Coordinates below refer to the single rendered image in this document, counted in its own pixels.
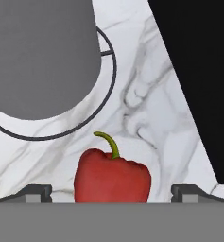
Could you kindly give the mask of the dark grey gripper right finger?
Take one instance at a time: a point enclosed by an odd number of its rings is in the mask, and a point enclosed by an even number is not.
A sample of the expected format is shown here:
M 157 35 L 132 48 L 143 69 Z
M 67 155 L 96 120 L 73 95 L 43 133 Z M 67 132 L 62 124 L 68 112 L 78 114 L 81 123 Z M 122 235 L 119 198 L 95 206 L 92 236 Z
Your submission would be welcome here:
M 207 194 L 195 184 L 173 184 L 171 194 L 174 203 L 224 203 L 223 198 Z

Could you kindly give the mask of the grey round pot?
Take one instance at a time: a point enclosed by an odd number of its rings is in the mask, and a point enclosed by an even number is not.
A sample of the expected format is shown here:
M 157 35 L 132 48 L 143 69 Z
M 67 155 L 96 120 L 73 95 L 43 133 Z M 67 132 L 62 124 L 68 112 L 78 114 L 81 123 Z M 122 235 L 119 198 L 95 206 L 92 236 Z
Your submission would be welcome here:
M 0 112 L 23 120 L 67 112 L 100 68 L 92 0 L 0 0 Z

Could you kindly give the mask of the red bell pepper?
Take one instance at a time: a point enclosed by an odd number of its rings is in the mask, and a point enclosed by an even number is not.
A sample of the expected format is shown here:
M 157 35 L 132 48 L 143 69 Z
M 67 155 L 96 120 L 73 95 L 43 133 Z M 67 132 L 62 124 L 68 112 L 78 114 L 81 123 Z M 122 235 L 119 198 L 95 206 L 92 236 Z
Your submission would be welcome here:
M 122 158 L 107 133 L 94 135 L 105 139 L 111 152 L 91 148 L 81 155 L 74 178 L 75 202 L 146 203 L 152 182 L 148 168 Z

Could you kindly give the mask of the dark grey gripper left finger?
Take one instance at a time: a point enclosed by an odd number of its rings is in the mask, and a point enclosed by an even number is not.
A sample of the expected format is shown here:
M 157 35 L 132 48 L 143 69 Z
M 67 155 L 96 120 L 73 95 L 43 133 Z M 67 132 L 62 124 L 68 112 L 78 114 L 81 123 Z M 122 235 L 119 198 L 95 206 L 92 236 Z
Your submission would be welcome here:
M 0 202 L 5 203 L 51 203 L 51 184 L 29 184 L 18 191 L 0 198 Z

